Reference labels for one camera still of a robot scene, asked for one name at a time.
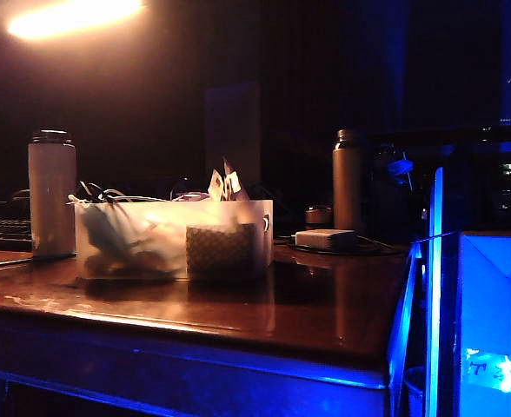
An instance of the blue led strip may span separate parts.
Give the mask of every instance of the blue led strip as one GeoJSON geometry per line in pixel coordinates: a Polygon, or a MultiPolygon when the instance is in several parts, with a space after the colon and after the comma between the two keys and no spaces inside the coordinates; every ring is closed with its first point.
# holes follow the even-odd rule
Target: blue led strip
{"type": "MultiPolygon", "coordinates": [[[[429,208],[429,235],[442,233],[443,171],[435,171],[435,184],[429,208]]],[[[429,241],[429,271],[427,285],[428,351],[426,358],[425,417],[437,415],[439,375],[439,320],[441,312],[441,237],[429,241]]]]}

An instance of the wooden desk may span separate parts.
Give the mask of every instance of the wooden desk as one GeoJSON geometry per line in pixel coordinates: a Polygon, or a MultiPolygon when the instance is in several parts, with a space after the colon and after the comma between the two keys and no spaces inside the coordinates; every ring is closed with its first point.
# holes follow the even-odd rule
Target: wooden desk
{"type": "Polygon", "coordinates": [[[396,415],[414,263],[274,252],[241,283],[0,267],[0,378],[157,415],[396,415]]]}

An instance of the white charger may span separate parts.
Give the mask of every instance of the white charger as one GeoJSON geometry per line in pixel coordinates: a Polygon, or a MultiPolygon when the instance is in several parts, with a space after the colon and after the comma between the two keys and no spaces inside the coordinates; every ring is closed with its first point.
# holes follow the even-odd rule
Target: white charger
{"type": "Polygon", "coordinates": [[[356,246],[355,230],[317,228],[295,233],[295,245],[324,250],[349,250],[356,246]]]}

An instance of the brown thermos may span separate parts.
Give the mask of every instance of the brown thermos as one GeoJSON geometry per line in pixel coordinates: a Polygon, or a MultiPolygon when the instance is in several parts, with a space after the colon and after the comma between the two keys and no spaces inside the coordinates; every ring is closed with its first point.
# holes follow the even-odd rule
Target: brown thermos
{"type": "Polygon", "coordinates": [[[333,149],[335,228],[363,231],[362,171],[365,138],[353,130],[339,130],[333,149]]]}

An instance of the translucent bin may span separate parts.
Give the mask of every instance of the translucent bin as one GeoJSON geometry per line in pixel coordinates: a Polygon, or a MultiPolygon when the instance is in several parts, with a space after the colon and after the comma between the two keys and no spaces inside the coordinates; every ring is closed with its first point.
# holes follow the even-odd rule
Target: translucent bin
{"type": "Polygon", "coordinates": [[[78,274],[89,279],[245,279],[271,263],[273,202],[75,205],[78,274]]]}

